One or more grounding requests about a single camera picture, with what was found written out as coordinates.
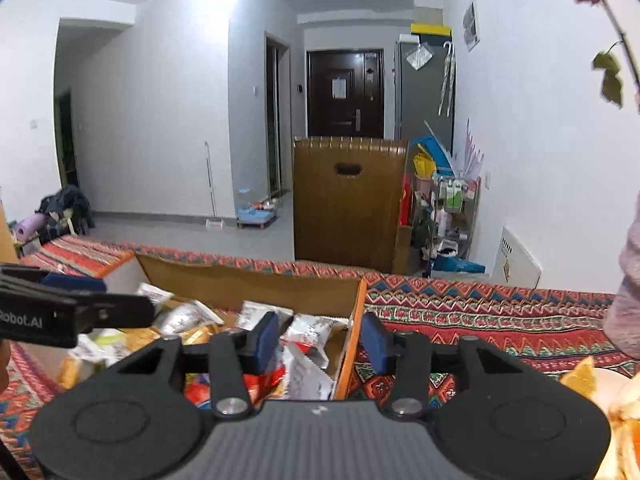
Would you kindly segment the clothes pile on chair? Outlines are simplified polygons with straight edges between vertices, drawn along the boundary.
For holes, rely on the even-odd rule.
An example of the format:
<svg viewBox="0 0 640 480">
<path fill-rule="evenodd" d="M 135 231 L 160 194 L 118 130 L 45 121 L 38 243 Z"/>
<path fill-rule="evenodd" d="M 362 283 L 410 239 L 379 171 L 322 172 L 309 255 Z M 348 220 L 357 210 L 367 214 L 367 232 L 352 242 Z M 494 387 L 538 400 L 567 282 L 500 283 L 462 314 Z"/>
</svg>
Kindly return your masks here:
<svg viewBox="0 0 640 480">
<path fill-rule="evenodd" d="M 41 245 L 67 234 L 88 235 L 96 227 L 90 202 L 76 185 L 68 184 L 43 197 L 39 208 L 11 229 L 20 246 L 38 240 Z"/>
</svg>

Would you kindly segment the patterned red tablecloth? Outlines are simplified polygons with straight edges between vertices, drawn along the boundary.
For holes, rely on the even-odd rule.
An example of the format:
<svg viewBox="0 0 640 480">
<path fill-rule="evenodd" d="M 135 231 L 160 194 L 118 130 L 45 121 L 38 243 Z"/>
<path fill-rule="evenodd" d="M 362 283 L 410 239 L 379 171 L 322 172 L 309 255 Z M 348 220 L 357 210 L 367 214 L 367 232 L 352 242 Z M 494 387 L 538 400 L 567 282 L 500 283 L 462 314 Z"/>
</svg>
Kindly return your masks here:
<svg viewBox="0 0 640 480">
<path fill-rule="evenodd" d="M 188 252 L 134 252 L 186 258 Z M 366 283 L 363 315 L 375 314 L 393 333 L 417 332 L 434 344 L 477 336 L 556 382 L 592 356 L 629 377 L 639 368 L 605 337 L 612 297 L 591 292 L 525 289 L 405 278 L 355 268 Z M 591 479 L 592 477 L 403 477 L 408 460 L 384 436 L 380 411 L 395 378 L 373 370 L 360 333 L 344 400 L 269 400 L 235 430 L 239 474 L 45 474 L 49 479 Z"/>
</svg>

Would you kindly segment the plate of orange peels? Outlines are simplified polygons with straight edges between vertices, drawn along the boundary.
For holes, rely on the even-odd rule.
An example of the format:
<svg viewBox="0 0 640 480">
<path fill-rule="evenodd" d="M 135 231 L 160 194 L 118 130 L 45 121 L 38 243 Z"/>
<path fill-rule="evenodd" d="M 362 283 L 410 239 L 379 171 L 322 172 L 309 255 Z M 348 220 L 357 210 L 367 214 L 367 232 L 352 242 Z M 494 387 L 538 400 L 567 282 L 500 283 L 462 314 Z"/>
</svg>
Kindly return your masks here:
<svg viewBox="0 0 640 480">
<path fill-rule="evenodd" d="M 610 444 L 596 479 L 639 480 L 639 374 L 629 378 L 596 367 L 588 356 L 562 376 L 560 383 L 597 404 L 610 424 Z"/>
</svg>

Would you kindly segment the red orange snack bag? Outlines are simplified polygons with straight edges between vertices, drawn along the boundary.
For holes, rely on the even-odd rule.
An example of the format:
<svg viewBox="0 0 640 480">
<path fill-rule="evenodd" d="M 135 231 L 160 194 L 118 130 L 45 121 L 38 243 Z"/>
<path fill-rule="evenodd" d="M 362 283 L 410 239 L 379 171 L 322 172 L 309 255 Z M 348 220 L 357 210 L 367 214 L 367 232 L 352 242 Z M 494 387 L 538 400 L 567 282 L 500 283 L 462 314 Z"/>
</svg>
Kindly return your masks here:
<svg viewBox="0 0 640 480">
<path fill-rule="evenodd" d="M 269 398 L 280 399 L 284 396 L 285 372 L 285 366 L 280 364 L 259 375 L 227 373 L 211 378 L 206 373 L 187 374 L 183 395 L 186 400 L 202 410 L 212 408 L 212 392 L 215 393 L 215 402 L 221 400 L 224 394 L 234 396 L 239 393 L 241 398 L 248 399 L 251 404 L 258 406 Z"/>
</svg>

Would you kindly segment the white flat box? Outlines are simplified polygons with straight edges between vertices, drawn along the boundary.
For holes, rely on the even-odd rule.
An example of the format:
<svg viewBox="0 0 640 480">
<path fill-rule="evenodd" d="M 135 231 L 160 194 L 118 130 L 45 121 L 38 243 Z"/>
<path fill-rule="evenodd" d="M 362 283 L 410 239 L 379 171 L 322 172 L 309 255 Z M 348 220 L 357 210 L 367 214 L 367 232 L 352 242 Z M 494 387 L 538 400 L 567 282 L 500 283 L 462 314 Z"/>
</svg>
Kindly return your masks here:
<svg viewBox="0 0 640 480">
<path fill-rule="evenodd" d="M 534 289 L 538 287 L 541 274 L 536 259 L 505 226 L 489 279 L 491 284 Z"/>
</svg>

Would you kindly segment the orange cardboard box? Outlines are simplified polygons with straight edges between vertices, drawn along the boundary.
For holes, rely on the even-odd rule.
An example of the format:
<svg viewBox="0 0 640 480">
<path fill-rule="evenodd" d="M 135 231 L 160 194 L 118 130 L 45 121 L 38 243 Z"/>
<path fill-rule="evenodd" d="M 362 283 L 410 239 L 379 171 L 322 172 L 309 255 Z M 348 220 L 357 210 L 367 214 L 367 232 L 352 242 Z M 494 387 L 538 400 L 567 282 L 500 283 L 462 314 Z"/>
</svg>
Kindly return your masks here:
<svg viewBox="0 0 640 480">
<path fill-rule="evenodd" d="M 47 271 L 102 278 L 111 290 L 123 292 L 148 282 L 226 312 L 239 310 L 245 300 L 254 300 L 294 312 L 350 318 L 352 328 L 344 341 L 328 343 L 330 376 L 335 380 L 333 397 L 346 398 L 367 291 L 356 270 L 322 263 L 273 263 L 194 252 L 186 258 L 170 252 L 149 255 L 113 246 L 102 252 L 104 248 L 104 244 L 97 250 L 84 247 L 76 255 L 49 244 L 23 258 L 22 263 Z"/>
</svg>

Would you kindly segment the metal storage rack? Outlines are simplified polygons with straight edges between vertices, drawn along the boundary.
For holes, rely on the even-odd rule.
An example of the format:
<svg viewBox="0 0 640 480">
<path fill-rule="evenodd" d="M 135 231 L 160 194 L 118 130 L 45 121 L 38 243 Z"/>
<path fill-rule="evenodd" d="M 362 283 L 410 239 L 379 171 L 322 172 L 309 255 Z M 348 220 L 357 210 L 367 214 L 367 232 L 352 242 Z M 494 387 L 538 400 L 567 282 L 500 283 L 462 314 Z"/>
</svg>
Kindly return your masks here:
<svg viewBox="0 0 640 480">
<path fill-rule="evenodd" d="M 423 247 L 434 266 L 438 257 L 469 257 L 482 180 L 434 174 L 430 193 L 431 225 Z"/>
</svg>

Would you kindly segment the wooden chair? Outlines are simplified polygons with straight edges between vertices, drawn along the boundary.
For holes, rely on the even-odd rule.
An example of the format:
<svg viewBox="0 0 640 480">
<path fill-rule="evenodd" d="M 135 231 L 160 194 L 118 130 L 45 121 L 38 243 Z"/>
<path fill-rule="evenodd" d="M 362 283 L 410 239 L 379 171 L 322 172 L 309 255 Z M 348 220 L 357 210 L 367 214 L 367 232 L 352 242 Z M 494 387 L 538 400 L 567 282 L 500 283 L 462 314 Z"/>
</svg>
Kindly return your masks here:
<svg viewBox="0 0 640 480">
<path fill-rule="evenodd" d="M 393 270 L 407 144 L 313 136 L 294 143 L 297 260 Z"/>
</svg>

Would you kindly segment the dark entrance door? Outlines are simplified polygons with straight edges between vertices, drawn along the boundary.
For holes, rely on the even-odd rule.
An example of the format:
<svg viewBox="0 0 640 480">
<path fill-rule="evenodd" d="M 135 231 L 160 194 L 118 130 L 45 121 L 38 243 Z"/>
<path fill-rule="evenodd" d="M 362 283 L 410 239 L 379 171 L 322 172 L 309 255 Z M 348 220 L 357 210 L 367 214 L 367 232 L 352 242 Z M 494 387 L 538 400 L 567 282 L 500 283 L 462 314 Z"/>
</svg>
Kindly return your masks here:
<svg viewBox="0 0 640 480">
<path fill-rule="evenodd" d="M 381 50 L 307 53 L 307 134 L 371 139 L 384 136 Z"/>
</svg>

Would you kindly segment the grey refrigerator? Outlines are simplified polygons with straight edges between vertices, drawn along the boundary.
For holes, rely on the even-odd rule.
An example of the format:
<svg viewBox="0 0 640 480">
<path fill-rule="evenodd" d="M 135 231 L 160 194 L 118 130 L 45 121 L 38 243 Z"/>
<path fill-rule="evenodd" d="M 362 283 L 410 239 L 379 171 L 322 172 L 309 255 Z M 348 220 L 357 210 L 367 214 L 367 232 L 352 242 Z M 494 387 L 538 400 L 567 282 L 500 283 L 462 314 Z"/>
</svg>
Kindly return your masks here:
<svg viewBox="0 0 640 480">
<path fill-rule="evenodd" d="M 456 59 L 450 32 L 401 34 L 395 52 L 395 139 L 434 134 L 454 147 Z"/>
</svg>

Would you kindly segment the yellow box on fridge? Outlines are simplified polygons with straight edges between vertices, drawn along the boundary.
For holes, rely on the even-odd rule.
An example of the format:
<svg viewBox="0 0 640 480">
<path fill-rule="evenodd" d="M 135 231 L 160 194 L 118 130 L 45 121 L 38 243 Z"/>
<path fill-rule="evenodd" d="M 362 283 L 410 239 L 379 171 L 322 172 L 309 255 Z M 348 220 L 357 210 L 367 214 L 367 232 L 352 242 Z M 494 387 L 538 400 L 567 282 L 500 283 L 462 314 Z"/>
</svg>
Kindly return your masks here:
<svg viewBox="0 0 640 480">
<path fill-rule="evenodd" d="M 412 32 L 413 35 L 433 35 L 442 37 L 451 36 L 451 28 L 439 24 L 412 23 L 410 25 L 410 32 Z"/>
</svg>

